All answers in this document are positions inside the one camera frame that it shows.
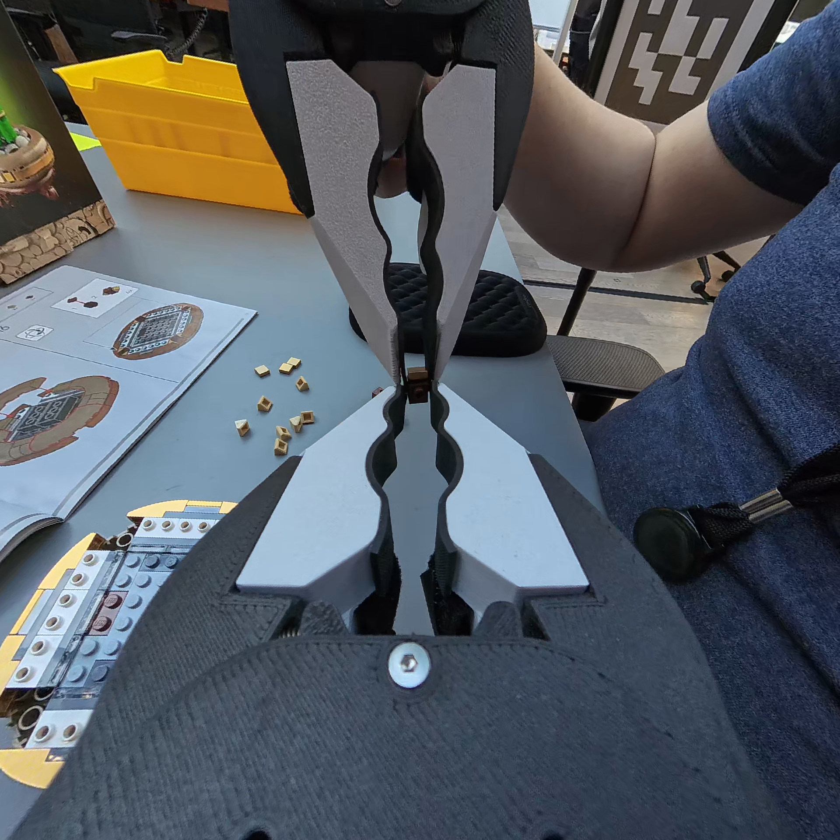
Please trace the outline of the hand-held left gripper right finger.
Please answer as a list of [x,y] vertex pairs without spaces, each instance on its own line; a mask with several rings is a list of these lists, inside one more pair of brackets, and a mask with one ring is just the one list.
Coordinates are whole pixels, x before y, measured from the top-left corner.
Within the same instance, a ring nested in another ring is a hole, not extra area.
[[446,385],[430,395],[437,510],[434,580],[473,611],[584,592],[589,582],[527,450]]

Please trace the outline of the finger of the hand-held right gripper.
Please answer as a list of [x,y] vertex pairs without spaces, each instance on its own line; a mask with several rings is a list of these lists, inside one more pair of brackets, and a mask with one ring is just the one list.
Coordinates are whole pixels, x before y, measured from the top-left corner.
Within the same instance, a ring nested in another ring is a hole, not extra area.
[[310,223],[367,343],[401,380],[397,316],[385,289],[391,243],[372,207],[382,161],[375,100],[328,59],[287,63],[313,215]]
[[417,231],[427,274],[423,341],[438,382],[463,326],[496,222],[493,206],[496,71],[458,65],[425,98]]

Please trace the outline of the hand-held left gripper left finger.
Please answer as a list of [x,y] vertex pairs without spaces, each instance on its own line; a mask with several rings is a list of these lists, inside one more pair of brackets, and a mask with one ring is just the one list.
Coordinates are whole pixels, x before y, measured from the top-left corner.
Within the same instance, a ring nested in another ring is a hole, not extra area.
[[399,591],[384,483],[396,468],[403,389],[389,386],[309,446],[237,587],[324,601],[340,613]]

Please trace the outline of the person's right forearm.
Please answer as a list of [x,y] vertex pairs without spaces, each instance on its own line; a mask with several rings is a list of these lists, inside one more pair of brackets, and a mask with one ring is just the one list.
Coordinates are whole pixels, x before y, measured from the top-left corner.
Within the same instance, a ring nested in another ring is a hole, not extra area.
[[654,134],[587,97],[538,45],[533,52],[505,204],[552,255],[594,270],[655,270],[777,232],[802,210],[729,163],[706,102]]

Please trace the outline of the lego instruction booklet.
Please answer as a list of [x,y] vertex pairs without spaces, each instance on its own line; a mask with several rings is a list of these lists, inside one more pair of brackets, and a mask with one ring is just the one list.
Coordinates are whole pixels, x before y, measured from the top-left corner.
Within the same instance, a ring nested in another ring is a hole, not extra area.
[[61,266],[1,304],[1,558],[66,520],[256,312]]

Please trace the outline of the round gold lego base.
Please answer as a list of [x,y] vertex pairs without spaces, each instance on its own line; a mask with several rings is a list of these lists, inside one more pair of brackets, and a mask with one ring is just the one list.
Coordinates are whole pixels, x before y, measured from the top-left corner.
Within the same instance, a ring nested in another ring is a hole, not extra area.
[[85,731],[144,611],[232,501],[174,500],[88,535],[40,582],[2,644],[2,776],[45,789]]

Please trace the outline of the black lego set box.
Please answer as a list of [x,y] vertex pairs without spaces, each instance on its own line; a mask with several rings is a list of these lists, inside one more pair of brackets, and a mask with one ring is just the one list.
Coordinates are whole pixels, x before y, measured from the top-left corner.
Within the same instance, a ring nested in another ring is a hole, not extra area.
[[1,281],[114,228],[9,14],[1,10]]

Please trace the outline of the person's right hand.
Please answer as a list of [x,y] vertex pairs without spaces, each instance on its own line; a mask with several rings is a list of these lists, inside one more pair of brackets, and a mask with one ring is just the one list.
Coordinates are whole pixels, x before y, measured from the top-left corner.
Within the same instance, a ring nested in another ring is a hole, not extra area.
[[380,71],[374,87],[380,107],[382,144],[376,194],[389,198],[406,190],[405,143],[421,97],[425,72],[419,65],[404,61],[385,61],[374,68]]

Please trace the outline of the yellow plastic bin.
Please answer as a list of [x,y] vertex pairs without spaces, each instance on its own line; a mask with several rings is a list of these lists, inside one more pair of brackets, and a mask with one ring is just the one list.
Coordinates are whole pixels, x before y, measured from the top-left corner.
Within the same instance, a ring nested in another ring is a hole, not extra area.
[[56,74],[127,189],[298,214],[235,64],[153,49]]

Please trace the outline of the black quilted wrist rest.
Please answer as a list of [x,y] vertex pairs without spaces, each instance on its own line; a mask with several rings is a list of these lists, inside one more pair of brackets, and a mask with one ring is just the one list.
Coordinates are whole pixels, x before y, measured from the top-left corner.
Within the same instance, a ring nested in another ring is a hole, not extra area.
[[[422,354],[427,279],[418,264],[392,262],[392,296],[404,327],[404,349]],[[515,358],[539,351],[547,325],[531,293],[514,278],[480,270],[453,355]]]

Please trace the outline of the black mesh office chair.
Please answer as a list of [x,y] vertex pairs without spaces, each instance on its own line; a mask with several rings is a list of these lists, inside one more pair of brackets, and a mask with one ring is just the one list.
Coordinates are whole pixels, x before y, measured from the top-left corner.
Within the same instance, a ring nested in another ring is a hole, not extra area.
[[624,343],[570,336],[594,278],[593,269],[581,269],[560,329],[545,342],[565,390],[573,394],[574,414],[582,422],[598,420],[617,399],[632,399],[665,374],[645,350]]

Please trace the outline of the black white marker sign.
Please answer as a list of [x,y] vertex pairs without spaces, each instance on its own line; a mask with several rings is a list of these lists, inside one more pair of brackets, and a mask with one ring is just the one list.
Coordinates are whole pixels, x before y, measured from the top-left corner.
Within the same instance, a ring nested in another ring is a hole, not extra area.
[[770,51],[796,1],[610,1],[584,89],[660,130]]

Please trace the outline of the black office chair base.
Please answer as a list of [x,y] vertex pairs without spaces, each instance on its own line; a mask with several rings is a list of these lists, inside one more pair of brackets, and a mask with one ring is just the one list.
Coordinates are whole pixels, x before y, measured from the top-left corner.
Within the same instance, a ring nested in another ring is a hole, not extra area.
[[695,280],[690,285],[690,290],[706,303],[714,302],[718,298],[718,293],[722,289],[722,286],[741,268],[739,262],[732,258],[725,250],[714,252],[712,255],[726,264],[728,268],[719,277],[714,277],[710,270],[708,257],[699,257],[697,263],[702,279]]

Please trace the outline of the person's blue t-shirt torso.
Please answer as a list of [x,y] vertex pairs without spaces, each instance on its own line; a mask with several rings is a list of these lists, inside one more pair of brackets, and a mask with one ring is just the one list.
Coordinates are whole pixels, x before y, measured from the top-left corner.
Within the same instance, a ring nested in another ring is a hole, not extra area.
[[[708,122],[742,175],[803,209],[729,281],[685,366],[585,432],[627,537],[648,508],[746,501],[838,443],[838,2],[719,89]],[[760,525],[670,590],[788,819],[838,838],[838,503]]]

